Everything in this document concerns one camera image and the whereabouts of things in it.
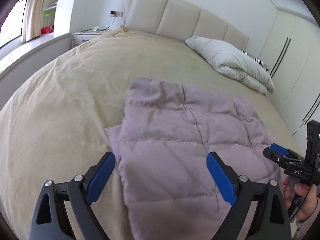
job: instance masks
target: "metal screw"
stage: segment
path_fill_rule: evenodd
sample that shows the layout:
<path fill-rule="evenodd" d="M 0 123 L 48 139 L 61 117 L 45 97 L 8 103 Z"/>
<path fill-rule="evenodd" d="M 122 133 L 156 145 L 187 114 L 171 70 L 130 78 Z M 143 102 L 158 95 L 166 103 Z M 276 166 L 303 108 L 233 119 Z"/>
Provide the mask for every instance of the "metal screw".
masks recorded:
<path fill-rule="evenodd" d="M 45 185 L 46 187 L 49 187 L 51 184 L 52 184 L 52 180 L 47 180 L 47 181 L 44 183 L 44 185 Z"/>
<path fill-rule="evenodd" d="M 77 176 L 75 176 L 75 181 L 81 181 L 82 178 L 83 178 L 82 175 L 77 175 Z"/>
<path fill-rule="evenodd" d="M 272 179 L 272 180 L 270 180 L 270 184 L 275 187 L 278 185 L 278 182 L 276 182 L 274 179 Z"/>
<path fill-rule="evenodd" d="M 248 181 L 248 177 L 245 176 L 245 175 L 240 175 L 240 176 L 239 176 L 239 179 L 240 179 L 240 181 L 242 181 L 242 182 L 247 182 L 247 181 Z"/>

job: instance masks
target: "white bedside table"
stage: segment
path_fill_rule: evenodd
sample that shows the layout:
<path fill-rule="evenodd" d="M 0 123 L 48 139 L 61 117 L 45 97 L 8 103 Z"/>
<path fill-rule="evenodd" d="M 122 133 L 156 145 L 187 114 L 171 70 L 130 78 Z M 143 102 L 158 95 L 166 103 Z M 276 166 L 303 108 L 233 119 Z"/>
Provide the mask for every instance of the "white bedside table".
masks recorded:
<path fill-rule="evenodd" d="M 72 48 L 79 46 L 82 43 L 85 43 L 101 34 L 108 32 L 109 30 L 101 31 L 101 32 L 78 32 L 72 35 Z"/>

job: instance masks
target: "blue gripper pad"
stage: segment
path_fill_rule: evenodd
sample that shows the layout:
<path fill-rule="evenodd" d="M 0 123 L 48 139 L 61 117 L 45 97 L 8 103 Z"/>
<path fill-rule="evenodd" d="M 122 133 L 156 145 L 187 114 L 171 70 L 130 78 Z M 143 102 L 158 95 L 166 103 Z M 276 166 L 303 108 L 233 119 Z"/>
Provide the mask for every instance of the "blue gripper pad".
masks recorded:
<path fill-rule="evenodd" d="M 288 152 L 288 150 L 286 148 L 283 148 L 280 145 L 277 145 L 275 143 L 271 144 L 270 149 L 274 150 L 274 151 L 276 151 L 276 152 L 278 152 L 278 153 L 280 153 L 280 154 L 282 154 L 284 156 L 289 155 L 289 152 Z"/>
<path fill-rule="evenodd" d="M 100 168 L 97 170 L 94 177 L 90 180 L 90 183 L 88 184 L 86 200 L 89 205 L 91 205 L 92 202 L 96 202 L 99 199 L 115 166 L 115 155 L 113 153 L 110 153 L 109 156 L 103 162 L 103 164 L 100 166 Z"/>
<path fill-rule="evenodd" d="M 207 155 L 207 168 L 224 201 L 233 206 L 237 202 L 235 187 L 211 153 Z"/>

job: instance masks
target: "headboard panel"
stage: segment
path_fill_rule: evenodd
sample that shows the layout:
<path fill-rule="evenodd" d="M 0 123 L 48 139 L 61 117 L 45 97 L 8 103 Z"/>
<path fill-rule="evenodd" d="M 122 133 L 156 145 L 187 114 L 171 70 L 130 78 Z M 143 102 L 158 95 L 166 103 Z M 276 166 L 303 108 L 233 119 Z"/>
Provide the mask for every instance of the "headboard panel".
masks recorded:
<path fill-rule="evenodd" d="M 183 0 L 124 0 L 127 27 L 178 41 L 192 36 L 227 41 L 246 50 L 248 37 L 218 16 Z"/>

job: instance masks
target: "shelf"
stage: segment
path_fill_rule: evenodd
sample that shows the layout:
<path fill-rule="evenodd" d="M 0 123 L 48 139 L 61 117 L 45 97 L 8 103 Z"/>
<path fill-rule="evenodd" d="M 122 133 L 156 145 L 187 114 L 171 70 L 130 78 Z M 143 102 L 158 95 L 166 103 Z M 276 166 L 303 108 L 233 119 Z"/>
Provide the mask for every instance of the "shelf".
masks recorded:
<path fill-rule="evenodd" d="M 50 11 L 50 10 L 55 10 L 56 7 L 57 7 L 57 5 L 54 5 L 54 6 L 46 8 L 46 9 L 43 9 L 43 11 L 46 12 L 46 11 Z"/>

